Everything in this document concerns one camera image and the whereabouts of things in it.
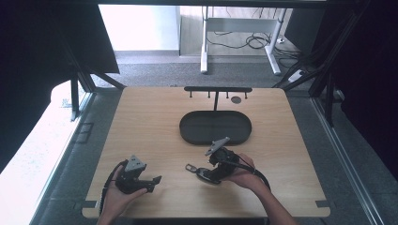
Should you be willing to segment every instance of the white wall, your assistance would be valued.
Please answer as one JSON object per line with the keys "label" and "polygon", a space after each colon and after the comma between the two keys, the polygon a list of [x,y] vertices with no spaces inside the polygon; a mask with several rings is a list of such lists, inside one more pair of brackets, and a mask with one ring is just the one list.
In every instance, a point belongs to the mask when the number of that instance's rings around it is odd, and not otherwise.
{"label": "white wall", "polygon": [[114,51],[178,50],[178,8],[99,5]]}

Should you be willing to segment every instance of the black wall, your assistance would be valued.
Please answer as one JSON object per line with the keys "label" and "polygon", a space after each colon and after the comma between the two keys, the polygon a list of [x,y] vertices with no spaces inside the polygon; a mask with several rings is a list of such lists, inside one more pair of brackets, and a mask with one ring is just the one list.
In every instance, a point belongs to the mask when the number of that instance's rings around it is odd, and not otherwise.
{"label": "black wall", "polygon": [[345,95],[346,116],[398,179],[397,12],[398,2],[373,0],[333,74]]}
{"label": "black wall", "polygon": [[53,88],[76,74],[60,33],[82,67],[118,73],[98,6],[1,1],[1,171],[47,108]]}
{"label": "black wall", "polygon": [[347,18],[340,8],[294,8],[284,36],[305,55],[317,50]]}

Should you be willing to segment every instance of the white table leg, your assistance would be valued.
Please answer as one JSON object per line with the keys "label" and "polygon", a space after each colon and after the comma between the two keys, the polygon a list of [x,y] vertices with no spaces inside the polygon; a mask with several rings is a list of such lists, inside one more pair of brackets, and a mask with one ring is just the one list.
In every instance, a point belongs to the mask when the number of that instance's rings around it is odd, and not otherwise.
{"label": "white table leg", "polygon": [[207,13],[208,13],[208,7],[206,7],[203,19],[203,42],[202,42],[202,52],[200,59],[201,73],[207,73],[207,19],[208,19]]}
{"label": "white table leg", "polygon": [[281,13],[279,14],[278,21],[275,25],[274,32],[272,34],[271,43],[265,47],[266,53],[268,56],[268,60],[271,63],[272,70],[275,75],[280,75],[281,70],[279,69],[278,63],[275,60],[275,56],[273,55],[273,50],[275,48],[276,40],[278,39],[279,32],[281,31],[284,14],[286,13],[286,8],[281,9]]}

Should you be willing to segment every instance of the white desk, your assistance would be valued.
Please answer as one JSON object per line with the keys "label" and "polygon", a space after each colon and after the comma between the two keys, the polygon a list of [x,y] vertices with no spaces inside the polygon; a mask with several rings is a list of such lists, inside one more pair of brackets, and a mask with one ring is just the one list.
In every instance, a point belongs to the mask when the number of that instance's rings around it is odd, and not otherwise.
{"label": "white desk", "polygon": [[238,18],[209,18],[208,7],[205,8],[203,21],[203,42],[201,51],[202,73],[207,73],[207,32],[241,32],[241,33],[272,33],[272,39],[265,47],[268,60],[275,75],[280,75],[278,63],[273,55],[276,40],[283,25],[286,8],[282,8],[277,20],[271,19],[238,19]]}

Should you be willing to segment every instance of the hand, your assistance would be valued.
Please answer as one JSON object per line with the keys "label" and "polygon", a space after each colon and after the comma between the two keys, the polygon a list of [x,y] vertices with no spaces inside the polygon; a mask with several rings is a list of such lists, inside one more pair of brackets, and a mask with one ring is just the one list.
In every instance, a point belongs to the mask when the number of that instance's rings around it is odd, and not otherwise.
{"label": "hand", "polygon": [[146,188],[139,189],[131,194],[121,192],[115,184],[115,179],[122,169],[123,166],[117,168],[108,186],[98,224],[112,224],[112,222],[126,210],[129,203],[147,192]]}
{"label": "hand", "polygon": [[[246,156],[245,154],[237,154],[237,155],[240,156],[239,160],[240,164],[254,167],[254,162],[250,157]],[[254,190],[259,186],[260,187],[264,186],[264,182],[258,176],[241,168],[236,168],[236,170],[231,175],[224,178],[224,180],[232,181],[238,186],[250,190]]]}

